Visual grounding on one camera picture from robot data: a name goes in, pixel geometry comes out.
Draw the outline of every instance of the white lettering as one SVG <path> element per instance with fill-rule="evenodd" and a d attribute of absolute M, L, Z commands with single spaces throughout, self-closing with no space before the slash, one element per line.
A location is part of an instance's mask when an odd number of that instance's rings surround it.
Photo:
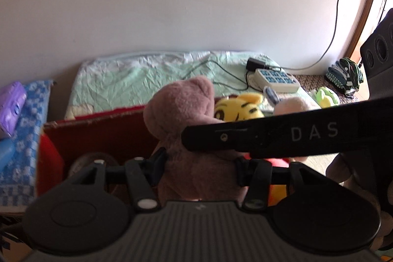
<path fill-rule="evenodd" d="M 318 139 L 321 139 L 321 136 L 317 130 L 317 127 L 315 125 L 312 125 L 309 140 L 311 140 L 314 137 L 318 137 Z"/>
<path fill-rule="evenodd" d="M 292 141 L 299 141 L 301 139 L 301 129 L 299 127 L 292 127 Z"/>
<path fill-rule="evenodd" d="M 336 122 L 331 122 L 327 125 L 327 128 L 329 129 L 329 131 L 331 131 L 331 133 L 329 134 L 329 137 L 335 137 L 336 135 L 338 135 L 338 130 L 337 128 L 332 127 L 332 125 L 336 125 Z"/>

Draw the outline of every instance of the power adapter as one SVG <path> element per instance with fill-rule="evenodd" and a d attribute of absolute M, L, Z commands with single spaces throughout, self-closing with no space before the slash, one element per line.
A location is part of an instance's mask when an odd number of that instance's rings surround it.
<path fill-rule="evenodd" d="M 266 63 L 258 59 L 249 58 L 247 60 L 246 69 L 250 72 L 255 72 L 256 69 L 266 69 Z"/>

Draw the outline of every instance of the yellow plush face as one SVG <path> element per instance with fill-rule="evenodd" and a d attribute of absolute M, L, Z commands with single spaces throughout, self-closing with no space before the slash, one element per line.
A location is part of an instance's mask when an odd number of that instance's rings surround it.
<path fill-rule="evenodd" d="M 214 107 L 214 117 L 225 122 L 262 118 L 263 113 L 258 108 L 263 100 L 260 94 L 243 94 L 237 98 L 224 98 Z"/>

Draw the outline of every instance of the purple plastic bag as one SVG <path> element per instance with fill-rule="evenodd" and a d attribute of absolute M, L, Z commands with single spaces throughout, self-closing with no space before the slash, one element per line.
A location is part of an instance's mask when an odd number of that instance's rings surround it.
<path fill-rule="evenodd" d="M 13 134 L 26 97 L 26 90 L 20 82 L 0 88 L 0 139 Z"/>

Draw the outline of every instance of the silver bolt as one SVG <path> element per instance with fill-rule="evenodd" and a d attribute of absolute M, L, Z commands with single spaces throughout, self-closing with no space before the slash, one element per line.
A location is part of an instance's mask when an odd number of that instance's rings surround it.
<path fill-rule="evenodd" d="M 265 206 L 265 202 L 260 199 L 251 199 L 247 201 L 244 206 L 250 210 L 259 210 Z"/>
<path fill-rule="evenodd" d="M 158 202 L 154 199 L 141 199 L 137 203 L 141 209 L 149 210 L 154 209 L 158 206 Z"/>
<path fill-rule="evenodd" d="M 223 134 L 220 136 L 220 139 L 221 139 L 221 141 L 225 142 L 225 141 L 228 140 L 228 135 L 227 135 L 226 133 L 223 133 Z"/>

